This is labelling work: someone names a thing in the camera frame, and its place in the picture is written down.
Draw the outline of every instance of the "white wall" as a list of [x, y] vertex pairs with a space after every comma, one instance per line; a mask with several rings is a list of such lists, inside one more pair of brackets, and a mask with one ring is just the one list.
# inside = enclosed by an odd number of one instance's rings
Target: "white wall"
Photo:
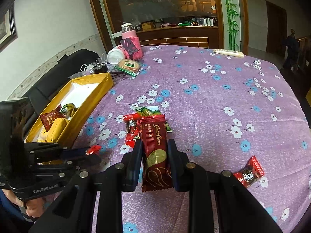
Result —
[[[18, 38], [0, 52], [0, 101], [45, 61], [98, 33], [89, 0], [16, 0], [14, 11]], [[105, 51], [100, 38], [83, 48]]]
[[249, 46], [266, 51], [268, 17], [265, 1], [274, 3], [287, 12], [287, 35], [290, 29], [296, 31], [297, 38], [311, 33], [311, 22], [308, 21], [304, 12], [296, 0], [247, 0], [249, 14]]

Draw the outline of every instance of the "red snack package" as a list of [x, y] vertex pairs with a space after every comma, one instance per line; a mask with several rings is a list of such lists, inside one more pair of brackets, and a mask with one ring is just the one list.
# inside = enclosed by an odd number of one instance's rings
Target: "red snack package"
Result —
[[142, 191], [173, 187], [167, 163], [165, 116], [142, 117], [137, 125], [144, 143]]
[[97, 154], [99, 155], [99, 150], [101, 149], [100, 145], [92, 145], [90, 148], [88, 148], [85, 152], [85, 155], [90, 155], [90, 154]]
[[40, 119], [46, 131], [50, 130], [56, 118], [65, 118], [65, 115], [60, 113], [61, 108], [62, 106], [58, 105], [58, 107], [51, 112], [40, 115]]
[[140, 139], [139, 130], [136, 121], [139, 120], [141, 116], [138, 113], [129, 114], [123, 117], [123, 121], [126, 124], [126, 137], [125, 144], [134, 148], [135, 141]]
[[246, 188], [265, 175], [255, 156], [252, 156], [246, 166], [233, 174]]

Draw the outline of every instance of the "black leather chair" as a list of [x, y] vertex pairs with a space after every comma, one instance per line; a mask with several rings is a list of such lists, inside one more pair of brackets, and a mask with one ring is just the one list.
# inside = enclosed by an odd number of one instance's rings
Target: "black leather chair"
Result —
[[78, 50], [71, 55], [64, 55], [57, 65], [46, 72], [24, 95], [28, 97], [34, 112], [30, 115], [23, 129], [26, 136], [39, 115], [54, 98], [54, 96], [70, 81], [69, 76], [80, 72], [83, 64], [94, 62], [99, 56], [87, 49]]

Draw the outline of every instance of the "open cardboard box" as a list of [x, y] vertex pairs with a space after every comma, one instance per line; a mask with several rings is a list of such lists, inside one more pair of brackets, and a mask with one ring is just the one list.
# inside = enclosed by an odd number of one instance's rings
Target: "open cardboard box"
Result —
[[[42, 111], [48, 113], [59, 104], [62, 106], [73, 103], [78, 110], [59, 136], [57, 142], [61, 146], [71, 148], [84, 123], [94, 111], [104, 95], [112, 88], [113, 81], [110, 73], [92, 74], [69, 81]], [[32, 126], [25, 142], [36, 142], [44, 129], [40, 117]]]

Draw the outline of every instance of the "green bamboo decoration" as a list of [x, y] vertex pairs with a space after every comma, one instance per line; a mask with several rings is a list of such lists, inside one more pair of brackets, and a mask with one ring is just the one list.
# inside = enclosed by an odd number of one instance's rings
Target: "green bamboo decoration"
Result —
[[234, 3], [235, 0], [226, 0], [226, 8], [227, 8], [227, 17], [228, 17], [228, 34], [229, 34], [229, 49], [230, 50], [238, 50], [238, 44], [235, 42], [235, 38], [238, 30], [238, 24], [236, 22], [236, 18], [240, 17], [238, 12], [236, 11], [238, 5]]

